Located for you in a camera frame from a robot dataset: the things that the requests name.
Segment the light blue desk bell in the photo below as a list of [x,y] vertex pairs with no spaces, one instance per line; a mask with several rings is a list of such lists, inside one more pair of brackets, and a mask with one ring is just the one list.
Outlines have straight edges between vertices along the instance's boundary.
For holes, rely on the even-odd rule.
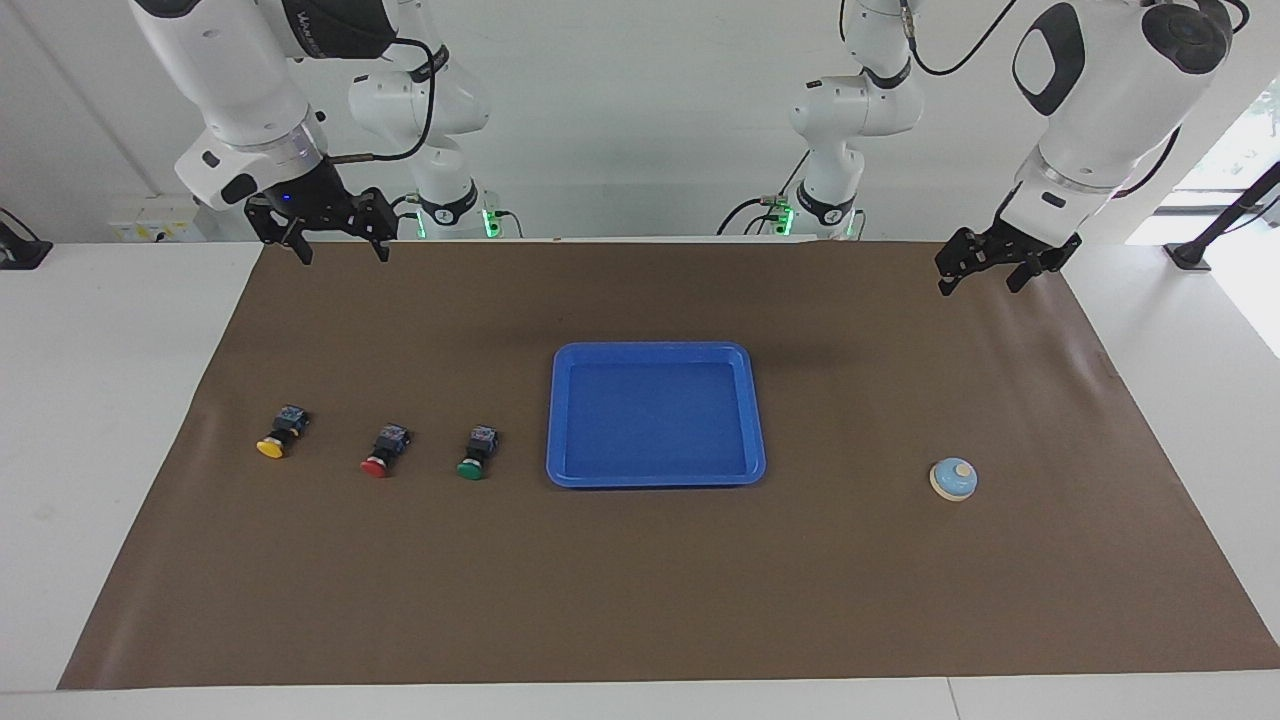
[[945,457],[931,466],[928,479],[940,497],[950,502],[961,502],[975,493],[979,474],[965,459]]

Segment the yellow push button switch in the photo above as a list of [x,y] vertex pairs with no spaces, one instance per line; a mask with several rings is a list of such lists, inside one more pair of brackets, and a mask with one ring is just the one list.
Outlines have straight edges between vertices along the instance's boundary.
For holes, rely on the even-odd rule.
[[256,443],[260,454],[271,459],[284,457],[307,430],[311,418],[301,406],[285,405],[271,420],[271,429]]

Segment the red push button switch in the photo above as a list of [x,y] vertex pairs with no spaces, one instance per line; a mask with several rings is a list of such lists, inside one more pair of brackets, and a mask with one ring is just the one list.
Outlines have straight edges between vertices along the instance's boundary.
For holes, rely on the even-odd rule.
[[370,477],[389,478],[411,443],[412,434],[408,428],[387,424],[379,430],[371,451],[360,466]]

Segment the green push button switch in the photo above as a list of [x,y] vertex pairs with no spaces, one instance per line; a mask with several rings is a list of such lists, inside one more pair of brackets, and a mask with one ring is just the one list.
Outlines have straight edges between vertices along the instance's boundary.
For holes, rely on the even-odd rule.
[[498,452],[499,438],[497,428],[475,425],[468,433],[465,456],[456,466],[457,474],[465,479],[481,480],[485,477],[486,465]]

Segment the blue plastic tray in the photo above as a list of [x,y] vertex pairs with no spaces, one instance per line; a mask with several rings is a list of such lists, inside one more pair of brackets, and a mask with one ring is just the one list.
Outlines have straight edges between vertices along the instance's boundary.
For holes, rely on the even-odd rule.
[[758,483],[767,456],[748,351],[727,341],[561,347],[545,469],[566,489]]

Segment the black stand with pole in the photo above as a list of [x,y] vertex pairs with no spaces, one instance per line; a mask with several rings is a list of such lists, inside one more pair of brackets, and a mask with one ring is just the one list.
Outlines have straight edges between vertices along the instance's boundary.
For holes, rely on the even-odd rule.
[[1197,237],[1183,243],[1166,243],[1164,251],[1184,272],[1211,272],[1204,255],[1216,240],[1248,227],[1276,208],[1280,208],[1280,160],[1221,210]]

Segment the brown table mat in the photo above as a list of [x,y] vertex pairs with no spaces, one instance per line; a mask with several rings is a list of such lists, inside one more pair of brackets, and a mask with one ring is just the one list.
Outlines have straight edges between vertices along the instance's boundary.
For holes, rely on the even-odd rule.
[[[64,689],[1280,669],[1076,297],[925,243],[261,252]],[[554,354],[730,341],[765,475],[579,491]],[[311,418],[282,459],[256,443]],[[366,474],[379,430],[412,443]],[[499,448],[456,471],[475,425]],[[931,466],[968,460],[961,502]]]

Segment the white wall socket box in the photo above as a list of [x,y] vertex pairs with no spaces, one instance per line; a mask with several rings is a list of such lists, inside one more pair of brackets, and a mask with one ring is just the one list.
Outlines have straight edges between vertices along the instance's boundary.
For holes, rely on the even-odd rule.
[[209,210],[184,195],[115,197],[108,228],[125,243],[206,242],[216,224]]

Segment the black clamp mount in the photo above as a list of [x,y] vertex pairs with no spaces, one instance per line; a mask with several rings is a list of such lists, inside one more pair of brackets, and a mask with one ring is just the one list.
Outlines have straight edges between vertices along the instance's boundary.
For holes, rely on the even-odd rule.
[[0,206],[0,270],[33,270],[52,251],[18,215]]

